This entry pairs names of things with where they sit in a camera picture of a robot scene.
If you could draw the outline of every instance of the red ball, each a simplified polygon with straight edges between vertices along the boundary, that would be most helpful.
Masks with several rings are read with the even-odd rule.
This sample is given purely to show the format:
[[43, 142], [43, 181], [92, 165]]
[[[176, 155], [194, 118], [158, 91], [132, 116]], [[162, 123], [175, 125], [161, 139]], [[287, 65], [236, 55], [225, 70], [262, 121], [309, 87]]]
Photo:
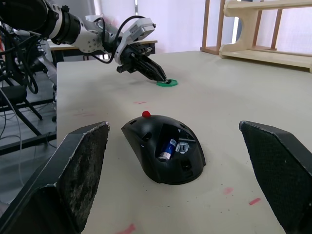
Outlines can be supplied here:
[[148, 111], [143, 111], [142, 116], [144, 118], [150, 118], [151, 117], [151, 113], [149, 113]]

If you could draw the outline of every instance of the white table surface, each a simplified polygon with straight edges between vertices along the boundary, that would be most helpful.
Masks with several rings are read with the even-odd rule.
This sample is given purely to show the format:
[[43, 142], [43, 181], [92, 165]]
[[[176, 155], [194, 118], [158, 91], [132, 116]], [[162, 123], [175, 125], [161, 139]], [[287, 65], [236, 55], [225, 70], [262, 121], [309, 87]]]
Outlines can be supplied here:
[[[81, 126], [111, 126], [83, 233], [125, 234], [134, 224], [133, 234], [284, 234], [255, 179], [238, 124], [249, 120], [290, 131], [312, 150], [312, 75], [203, 52], [151, 59], [179, 85], [164, 88], [140, 73], [119, 74], [115, 63], [58, 63], [58, 144]], [[207, 162], [197, 180], [173, 186], [145, 175], [121, 131], [145, 110], [195, 132]], [[228, 188], [233, 191], [225, 195]], [[256, 198], [261, 201], [249, 205]]]

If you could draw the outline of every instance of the blue battery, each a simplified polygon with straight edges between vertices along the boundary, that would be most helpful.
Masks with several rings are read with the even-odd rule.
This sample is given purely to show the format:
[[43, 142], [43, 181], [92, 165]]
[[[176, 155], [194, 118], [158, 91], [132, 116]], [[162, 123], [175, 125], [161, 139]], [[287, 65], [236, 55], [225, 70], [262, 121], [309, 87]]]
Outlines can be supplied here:
[[163, 160], [169, 160], [176, 150], [176, 140], [171, 139], [164, 149], [165, 150], [160, 154], [158, 158]]

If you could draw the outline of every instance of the table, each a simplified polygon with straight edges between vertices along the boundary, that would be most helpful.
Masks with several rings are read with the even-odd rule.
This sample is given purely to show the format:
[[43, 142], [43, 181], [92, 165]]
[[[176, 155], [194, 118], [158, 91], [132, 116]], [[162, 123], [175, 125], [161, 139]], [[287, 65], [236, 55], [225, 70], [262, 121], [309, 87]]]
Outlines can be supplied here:
[[[308, 72], [221, 59], [203, 52], [151, 55], [178, 86], [159, 87], [115, 63], [58, 63], [58, 144], [67, 133], [108, 121], [101, 179], [83, 234], [285, 234], [263, 195], [238, 129], [241, 120], [293, 133], [311, 151]], [[195, 181], [151, 181], [121, 127], [145, 110], [188, 125], [207, 165]], [[260, 198], [261, 201], [249, 205]]]
[[[155, 54], [155, 43], [157, 43], [157, 40], [139, 40], [141, 44], [144, 44], [147, 47], [151, 47], [153, 49], [152, 54]], [[60, 44], [56, 45], [52, 41], [48, 41], [53, 63], [56, 66], [58, 62], [64, 62], [64, 57], [70, 57], [70, 56], [89, 56], [89, 54], [85, 54], [81, 52], [78, 47], [68, 45], [68, 44]], [[103, 55], [102, 51], [94, 51], [93, 54], [95, 55]]]

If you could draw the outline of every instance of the green disc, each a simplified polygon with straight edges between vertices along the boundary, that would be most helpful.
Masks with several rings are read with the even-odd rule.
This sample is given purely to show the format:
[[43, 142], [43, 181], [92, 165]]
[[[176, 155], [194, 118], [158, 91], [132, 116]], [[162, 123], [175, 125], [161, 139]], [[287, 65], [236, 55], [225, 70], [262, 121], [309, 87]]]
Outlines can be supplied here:
[[171, 80], [171, 82], [169, 84], [167, 84], [165, 82], [157, 81], [157, 85], [162, 86], [162, 87], [172, 87], [172, 86], [176, 86], [178, 84], [178, 82], [175, 79], [170, 79], [170, 80]]

